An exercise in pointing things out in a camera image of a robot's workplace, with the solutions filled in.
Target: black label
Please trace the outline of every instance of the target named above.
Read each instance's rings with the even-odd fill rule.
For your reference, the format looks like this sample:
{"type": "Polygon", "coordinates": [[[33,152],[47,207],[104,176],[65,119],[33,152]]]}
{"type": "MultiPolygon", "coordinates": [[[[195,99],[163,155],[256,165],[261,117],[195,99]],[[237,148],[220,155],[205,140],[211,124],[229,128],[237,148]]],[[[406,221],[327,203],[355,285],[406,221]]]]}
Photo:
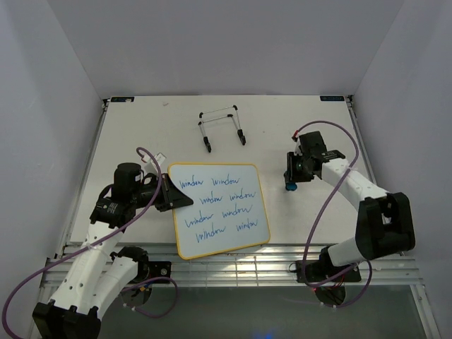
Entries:
{"type": "Polygon", "coordinates": [[[339,95],[321,95],[320,101],[345,101],[345,99],[339,95]]]}
{"type": "Polygon", "coordinates": [[[110,102],[133,102],[135,97],[112,97],[110,102]]]}

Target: blue marker writing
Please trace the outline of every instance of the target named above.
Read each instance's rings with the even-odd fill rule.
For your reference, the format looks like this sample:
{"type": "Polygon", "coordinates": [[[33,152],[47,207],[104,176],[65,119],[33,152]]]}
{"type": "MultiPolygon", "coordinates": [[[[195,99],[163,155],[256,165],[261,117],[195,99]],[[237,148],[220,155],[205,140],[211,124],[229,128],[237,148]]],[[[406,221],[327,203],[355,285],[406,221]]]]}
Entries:
{"type": "Polygon", "coordinates": [[[199,242],[202,242],[203,240],[207,240],[208,238],[212,238],[217,234],[223,233],[225,231],[225,228],[226,228],[226,226],[224,226],[223,228],[214,229],[213,222],[212,222],[212,231],[211,232],[204,230],[204,233],[201,233],[201,234],[195,233],[196,241],[199,244],[199,242]]]}
{"type": "Polygon", "coordinates": [[[200,202],[204,205],[205,203],[217,203],[219,201],[221,201],[223,199],[223,197],[216,197],[213,196],[213,191],[210,191],[210,196],[208,196],[207,198],[199,198],[200,202]]]}
{"type": "Polygon", "coordinates": [[[253,226],[257,226],[258,220],[256,219],[256,222],[249,221],[249,218],[246,219],[246,222],[242,222],[240,225],[235,225],[237,228],[237,231],[243,231],[243,230],[250,230],[253,226]]]}
{"type": "Polygon", "coordinates": [[[209,215],[208,217],[204,217],[203,214],[201,213],[201,211],[199,211],[199,219],[197,217],[195,217],[193,220],[190,220],[189,222],[187,222],[185,220],[185,225],[190,228],[193,225],[197,225],[197,224],[201,224],[202,222],[205,222],[206,220],[212,219],[213,214],[209,215]]]}
{"type": "Polygon", "coordinates": [[[237,215],[240,213],[249,213],[249,211],[253,208],[253,206],[249,206],[249,208],[237,208],[237,203],[235,203],[235,209],[234,210],[229,210],[226,213],[225,212],[221,212],[223,214],[223,217],[229,217],[230,215],[237,215]]]}
{"type": "Polygon", "coordinates": [[[184,188],[187,187],[187,186],[199,186],[199,185],[202,185],[202,184],[204,183],[204,181],[203,181],[203,180],[201,180],[201,181],[195,180],[195,176],[192,175],[192,176],[191,176],[191,181],[190,181],[190,182],[187,182],[187,181],[181,182],[181,181],[179,180],[179,183],[180,183],[180,185],[181,185],[181,188],[184,189],[184,188]]]}
{"type": "Polygon", "coordinates": [[[240,200],[242,200],[242,199],[246,199],[246,198],[254,198],[256,196],[256,192],[254,192],[254,193],[243,193],[243,189],[241,189],[240,190],[240,194],[237,194],[237,193],[235,193],[234,192],[234,195],[229,195],[229,199],[231,200],[231,201],[234,201],[234,200],[237,200],[237,199],[240,199],[240,200]]]}
{"type": "Polygon", "coordinates": [[[217,186],[217,185],[232,185],[232,184],[238,184],[240,181],[240,178],[238,179],[229,179],[229,174],[227,175],[226,179],[214,179],[212,178],[212,184],[213,186],[217,186]]]}

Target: white wall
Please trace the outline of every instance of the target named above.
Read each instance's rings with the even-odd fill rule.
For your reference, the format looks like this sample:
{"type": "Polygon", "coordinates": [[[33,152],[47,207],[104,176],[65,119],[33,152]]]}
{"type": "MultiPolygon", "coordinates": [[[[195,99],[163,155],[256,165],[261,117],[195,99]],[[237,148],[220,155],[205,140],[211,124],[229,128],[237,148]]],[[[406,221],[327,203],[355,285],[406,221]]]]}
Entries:
{"type": "Polygon", "coordinates": [[[405,1],[356,93],[379,183],[411,200],[415,255],[452,338],[452,1],[405,1]]]}
{"type": "Polygon", "coordinates": [[[100,97],[352,94],[403,0],[49,0],[100,97]]]}
{"type": "MultiPolygon", "coordinates": [[[[0,0],[0,305],[53,256],[100,99],[45,0],[0,0]]],[[[40,279],[13,300],[26,336],[40,279]]],[[[0,338],[6,338],[3,329],[0,338]]]]}

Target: yellow border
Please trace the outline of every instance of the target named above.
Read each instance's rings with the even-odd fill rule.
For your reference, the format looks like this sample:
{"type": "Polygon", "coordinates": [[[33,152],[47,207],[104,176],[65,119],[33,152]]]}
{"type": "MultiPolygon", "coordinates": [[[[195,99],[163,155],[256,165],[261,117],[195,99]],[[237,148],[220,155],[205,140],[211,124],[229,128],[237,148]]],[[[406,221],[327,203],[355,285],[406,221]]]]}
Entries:
{"type": "Polygon", "coordinates": [[[271,238],[271,233],[270,233],[270,223],[268,222],[268,217],[267,217],[267,210],[266,210],[266,202],[263,199],[263,192],[262,192],[262,185],[261,185],[261,178],[259,177],[259,170],[257,169],[257,166],[255,166],[255,164],[250,164],[250,163],[240,163],[240,162],[173,162],[172,164],[168,165],[168,175],[171,178],[171,167],[174,165],[206,165],[206,166],[218,166],[218,165],[232,165],[232,166],[253,166],[256,169],[256,173],[257,173],[257,180],[259,182],[259,188],[261,189],[261,198],[262,198],[262,204],[263,204],[263,211],[266,215],[266,220],[267,220],[267,227],[268,227],[268,239],[264,242],[258,242],[257,244],[250,244],[250,245],[246,245],[246,246],[241,246],[241,247],[235,247],[233,249],[226,249],[223,251],[216,251],[216,252],[212,252],[212,253],[207,253],[207,254],[203,254],[202,256],[191,256],[189,258],[186,258],[184,256],[181,255],[180,252],[180,248],[179,248],[179,235],[177,234],[177,219],[176,219],[176,210],[172,210],[172,218],[174,220],[174,230],[176,232],[176,246],[177,246],[177,253],[179,254],[179,256],[184,259],[184,260],[191,260],[191,259],[196,259],[196,258],[203,258],[204,256],[212,256],[213,254],[219,254],[219,253],[225,253],[228,251],[235,251],[237,249],[245,249],[247,247],[252,247],[252,246],[257,246],[257,245],[262,245],[262,244],[267,244],[270,241],[271,238]]]}

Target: white table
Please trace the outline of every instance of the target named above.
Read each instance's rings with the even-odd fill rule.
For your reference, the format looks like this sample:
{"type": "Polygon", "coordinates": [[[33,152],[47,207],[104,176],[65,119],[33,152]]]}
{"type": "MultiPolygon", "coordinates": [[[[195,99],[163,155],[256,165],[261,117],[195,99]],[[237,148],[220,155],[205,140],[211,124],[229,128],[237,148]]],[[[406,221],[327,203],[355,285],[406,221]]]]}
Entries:
{"type": "MultiPolygon", "coordinates": [[[[356,136],[345,102],[321,102],[312,96],[167,96],[135,97],[133,102],[111,102],[106,112],[85,188],[76,212],[70,241],[85,239],[89,217],[100,191],[113,182],[121,162],[137,162],[135,149],[143,146],[167,156],[163,170],[173,162],[252,162],[259,170],[270,223],[271,244],[303,244],[316,214],[331,192],[327,183],[315,179],[287,192],[283,179],[286,153],[295,149],[291,136],[295,129],[312,120],[329,120],[356,136]],[[246,136],[242,146],[230,119],[206,124],[212,153],[204,146],[198,127],[199,112],[236,105],[246,136]]],[[[328,149],[337,149],[350,160],[354,148],[339,129],[327,125],[319,130],[328,149]]],[[[367,176],[362,156],[355,165],[367,176]]],[[[329,205],[313,243],[329,244],[355,234],[357,212],[338,194],[329,205]]],[[[130,226],[122,244],[175,243],[172,213],[149,210],[130,226]]]]}

